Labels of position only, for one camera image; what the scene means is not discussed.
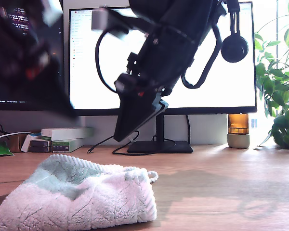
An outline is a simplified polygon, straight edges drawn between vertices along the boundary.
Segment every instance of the monitor screen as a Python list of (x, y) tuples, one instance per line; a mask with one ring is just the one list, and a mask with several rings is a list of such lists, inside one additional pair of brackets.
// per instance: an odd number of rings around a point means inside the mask
[[(228, 63), (221, 54), (214, 62), (205, 83), (195, 90), (181, 82), (170, 96), (163, 97), (169, 107), (165, 114), (214, 114), (256, 112), (256, 80), (254, 59), (252, 3), (240, 4), (240, 32), (249, 44), (247, 56), (238, 63)], [(122, 15), (136, 17), (130, 8), (114, 8)], [(95, 67), (95, 45), (101, 31), (92, 31), (92, 9), (71, 9), (69, 12), (69, 97), (80, 115), (116, 115), (120, 100), (100, 81)], [(220, 17), (218, 27), (222, 40), (230, 35), (230, 15)], [(145, 41), (135, 30), (125, 40), (107, 34), (100, 46), (100, 66), (108, 85), (126, 72), (127, 58), (138, 53)], [(195, 54), (195, 61), (186, 79), (196, 84), (209, 60), (216, 39), (211, 31)]]
[[(8, 12), (12, 23), (16, 28), (22, 31), (24, 35), (32, 30), (31, 24), (22, 8), (15, 8)], [(63, 17), (58, 20), (52, 27), (43, 28), (36, 31), (39, 40), (46, 40), (50, 44), (51, 54), (55, 55), (60, 62), (58, 72), (59, 82), (64, 87), (63, 73)], [(22, 99), (16, 99), (10, 95), (9, 90), (0, 83), (0, 110), (40, 110), (40, 108), (30, 102)]]

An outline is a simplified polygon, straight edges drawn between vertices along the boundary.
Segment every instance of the light blue towel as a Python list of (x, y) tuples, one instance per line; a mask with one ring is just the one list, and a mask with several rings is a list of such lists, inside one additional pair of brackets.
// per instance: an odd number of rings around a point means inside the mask
[(0, 206), (0, 231), (76, 231), (155, 220), (156, 172), (52, 155)]

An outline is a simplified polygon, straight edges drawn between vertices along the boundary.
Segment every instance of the white wall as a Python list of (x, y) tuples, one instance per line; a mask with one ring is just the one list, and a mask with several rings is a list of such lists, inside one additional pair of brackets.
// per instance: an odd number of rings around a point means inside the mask
[[(68, 73), (68, 9), (92, 8), (100, 5), (128, 6), (128, 0), (64, 0), (64, 43), (65, 73)], [(96, 128), (96, 135), (87, 140), (93, 145), (113, 135), (116, 116), (85, 117), (86, 126)], [(0, 111), (0, 122), (8, 132), (23, 131), (45, 127), (79, 126), (80, 122), (72, 122), (47, 112), (5, 112)], [(192, 144), (224, 144), (227, 143), (226, 115), (190, 115)], [(155, 120), (149, 121), (140, 129), (139, 140), (151, 140), (155, 134)], [(165, 116), (165, 137), (175, 140), (187, 140), (187, 125), (183, 115)], [(115, 145), (114, 140), (105, 144)]]

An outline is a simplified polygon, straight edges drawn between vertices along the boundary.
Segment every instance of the desk surface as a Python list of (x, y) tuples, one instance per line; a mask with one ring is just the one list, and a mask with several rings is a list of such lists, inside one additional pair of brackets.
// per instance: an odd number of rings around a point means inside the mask
[[(111, 147), (70, 155), (99, 164), (157, 171), (153, 183), (158, 218), (106, 230), (289, 230), (289, 150), (193, 147), (192, 154), (112, 155)], [(0, 157), (0, 204), (51, 154)]]

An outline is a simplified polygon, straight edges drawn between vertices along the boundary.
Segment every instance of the headphone ear cup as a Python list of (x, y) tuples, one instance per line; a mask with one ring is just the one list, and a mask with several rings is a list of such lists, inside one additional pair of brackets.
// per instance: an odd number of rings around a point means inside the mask
[(222, 57), (229, 63), (237, 63), (249, 52), (247, 41), (242, 37), (228, 36), (222, 44)]

